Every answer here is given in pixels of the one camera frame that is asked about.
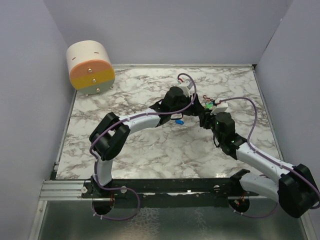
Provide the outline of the blue solid key tag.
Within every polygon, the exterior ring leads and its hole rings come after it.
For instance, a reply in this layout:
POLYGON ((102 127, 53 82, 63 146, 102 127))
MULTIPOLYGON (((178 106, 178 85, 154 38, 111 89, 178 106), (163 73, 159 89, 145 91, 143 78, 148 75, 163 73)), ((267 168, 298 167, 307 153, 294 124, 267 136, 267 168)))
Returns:
POLYGON ((184 121, 181 120, 181 119, 176 119, 176 120, 175 120, 175 123, 178 124, 178 125, 183 125, 183 124, 184 124, 184 121))

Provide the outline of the green framed key tag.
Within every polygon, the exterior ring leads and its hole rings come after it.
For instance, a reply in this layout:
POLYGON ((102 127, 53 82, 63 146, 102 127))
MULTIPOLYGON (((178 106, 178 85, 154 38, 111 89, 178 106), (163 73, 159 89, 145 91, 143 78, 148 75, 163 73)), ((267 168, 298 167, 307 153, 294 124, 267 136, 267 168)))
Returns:
POLYGON ((210 108, 212 108, 212 107, 213 107, 213 103, 212 103, 212 102, 205 104, 205 108, 206 108, 206 109, 210 109, 210 108))

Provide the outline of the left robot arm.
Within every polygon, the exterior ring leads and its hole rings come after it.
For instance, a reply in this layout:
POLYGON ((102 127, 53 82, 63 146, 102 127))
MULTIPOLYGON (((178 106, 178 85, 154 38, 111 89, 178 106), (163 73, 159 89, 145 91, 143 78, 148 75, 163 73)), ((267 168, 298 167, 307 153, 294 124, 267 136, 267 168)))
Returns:
POLYGON ((203 110, 198 95, 185 96, 179 87, 171 87, 163 99, 147 110, 132 115, 108 113, 89 137, 89 152, 95 157, 93 191, 106 197, 111 190, 113 159, 121 152, 129 135, 156 128, 172 120, 172 116, 199 116, 203 110))

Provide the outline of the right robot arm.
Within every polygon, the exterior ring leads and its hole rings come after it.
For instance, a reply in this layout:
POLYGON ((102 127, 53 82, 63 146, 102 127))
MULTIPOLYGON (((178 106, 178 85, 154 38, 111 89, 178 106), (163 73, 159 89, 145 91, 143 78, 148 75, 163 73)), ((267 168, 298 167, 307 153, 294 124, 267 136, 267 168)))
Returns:
POLYGON ((199 125, 213 133, 213 142, 227 156, 250 165, 264 176, 248 170, 230 182, 229 189, 240 196, 254 192, 274 200, 291 217, 300 218, 308 210, 320 206, 320 191, 308 167, 292 165, 255 148, 236 133, 235 121, 228 112, 199 116, 199 125))

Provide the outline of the pastel three-drawer cylinder box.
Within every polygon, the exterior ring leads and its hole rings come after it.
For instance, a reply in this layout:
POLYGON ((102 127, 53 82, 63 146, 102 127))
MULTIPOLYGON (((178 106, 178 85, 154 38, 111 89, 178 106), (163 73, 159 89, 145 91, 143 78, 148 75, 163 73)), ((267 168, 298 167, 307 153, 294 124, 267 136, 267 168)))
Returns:
POLYGON ((115 71, 105 47, 94 40, 72 44, 66 51, 69 80, 75 90, 95 95, 110 90, 115 71))

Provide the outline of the black mounting rail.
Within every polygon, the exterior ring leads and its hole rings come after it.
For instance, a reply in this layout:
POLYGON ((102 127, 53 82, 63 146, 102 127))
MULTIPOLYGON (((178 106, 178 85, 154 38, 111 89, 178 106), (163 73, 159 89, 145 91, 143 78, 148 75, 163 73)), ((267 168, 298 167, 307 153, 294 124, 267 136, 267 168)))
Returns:
POLYGON ((93 180, 84 182, 83 199, 110 201, 117 208, 227 208, 228 201, 257 196, 244 191, 230 178, 113 179, 104 189, 93 180))

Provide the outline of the aluminium extrusion frame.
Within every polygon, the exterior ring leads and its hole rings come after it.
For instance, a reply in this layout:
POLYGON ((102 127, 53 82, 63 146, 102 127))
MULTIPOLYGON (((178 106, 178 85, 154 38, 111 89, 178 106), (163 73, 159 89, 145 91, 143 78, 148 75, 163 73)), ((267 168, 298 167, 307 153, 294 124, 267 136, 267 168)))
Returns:
POLYGON ((40 201, 78 201, 82 199, 81 180, 46 180, 40 190, 40 201))

